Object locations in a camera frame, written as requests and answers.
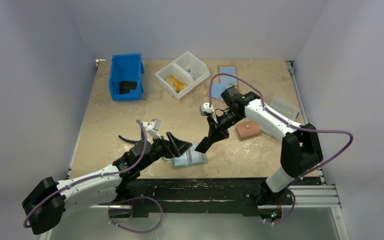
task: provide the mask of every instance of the orange object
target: orange object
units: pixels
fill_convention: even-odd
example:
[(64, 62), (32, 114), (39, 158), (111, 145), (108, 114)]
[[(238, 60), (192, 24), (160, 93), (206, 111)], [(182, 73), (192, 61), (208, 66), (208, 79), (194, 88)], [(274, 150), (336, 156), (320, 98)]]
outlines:
[(241, 140), (256, 137), (261, 133), (260, 125), (251, 120), (237, 124), (236, 130)]
[(183, 89), (186, 88), (186, 84), (184, 84), (183, 82), (179, 81), (179, 79), (177, 79), (175, 76), (171, 75), (169, 77), (167, 77), (165, 79), (165, 81), (170, 84), (170, 86), (176, 91), (176, 92), (180, 92), (182, 91)]

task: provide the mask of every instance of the blue sponge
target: blue sponge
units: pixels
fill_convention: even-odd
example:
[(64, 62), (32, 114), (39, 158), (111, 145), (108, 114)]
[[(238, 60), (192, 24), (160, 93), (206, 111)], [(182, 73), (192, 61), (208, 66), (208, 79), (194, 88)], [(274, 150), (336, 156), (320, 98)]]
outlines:
[[(236, 67), (235, 66), (220, 66), (218, 67), (218, 70), (220, 73), (223, 74), (231, 74), (233, 76), (238, 76), (236, 74)], [(220, 76), (220, 83), (227, 86), (237, 86), (238, 85), (238, 80), (236, 78), (233, 78), (231, 76), (226, 76), (226, 75), (221, 75)]]
[(218, 82), (213, 82), (211, 87), (211, 97), (222, 100), (222, 93), (226, 89), (226, 86)]

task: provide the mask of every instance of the white wall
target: white wall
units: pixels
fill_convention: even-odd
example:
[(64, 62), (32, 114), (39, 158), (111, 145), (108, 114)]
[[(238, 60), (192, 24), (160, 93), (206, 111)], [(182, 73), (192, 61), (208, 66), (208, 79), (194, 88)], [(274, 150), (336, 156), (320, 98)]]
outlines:
[[(309, 121), (355, 135), (324, 168), (351, 237), (384, 239), (384, 0), (328, 1), (296, 67)], [(329, 157), (346, 137), (321, 140)]]
[(295, 59), (326, 0), (67, 0), (97, 59)]
[(0, 0), (0, 240), (38, 239), (21, 204), (67, 174), (94, 65), (63, 0)]

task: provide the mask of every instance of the clear plastic container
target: clear plastic container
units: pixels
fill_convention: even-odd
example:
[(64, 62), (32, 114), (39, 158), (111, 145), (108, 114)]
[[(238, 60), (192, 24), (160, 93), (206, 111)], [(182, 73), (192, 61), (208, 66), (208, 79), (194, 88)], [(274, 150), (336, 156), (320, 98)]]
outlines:
[[(176, 99), (182, 98), (198, 84), (210, 76), (207, 65), (190, 52), (186, 52), (176, 58), (169, 65), (155, 73), (159, 84), (164, 87), (170, 95)], [(186, 87), (177, 91), (173, 85), (167, 82), (168, 79), (176, 79)]]
[(292, 121), (295, 121), (295, 119), (298, 118), (298, 114), (300, 112), (298, 107), (277, 97), (271, 101), (270, 107)]
[(174, 169), (191, 167), (199, 164), (208, 163), (207, 154), (197, 152), (195, 149), (198, 147), (197, 143), (193, 143), (192, 146), (180, 157), (165, 158), (164, 161), (171, 161), (171, 166)]

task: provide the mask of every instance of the blue storage bin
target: blue storage bin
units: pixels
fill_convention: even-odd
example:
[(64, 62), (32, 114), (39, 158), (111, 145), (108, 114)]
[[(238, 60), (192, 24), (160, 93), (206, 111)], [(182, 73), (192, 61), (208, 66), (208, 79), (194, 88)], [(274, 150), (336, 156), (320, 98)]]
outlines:
[[(144, 92), (142, 74), (144, 72), (140, 53), (113, 55), (108, 83), (112, 100), (118, 102), (142, 100), (142, 93)], [(120, 94), (119, 84), (123, 81), (136, 82), (136, 89), (131, 89), (129, 93)]]

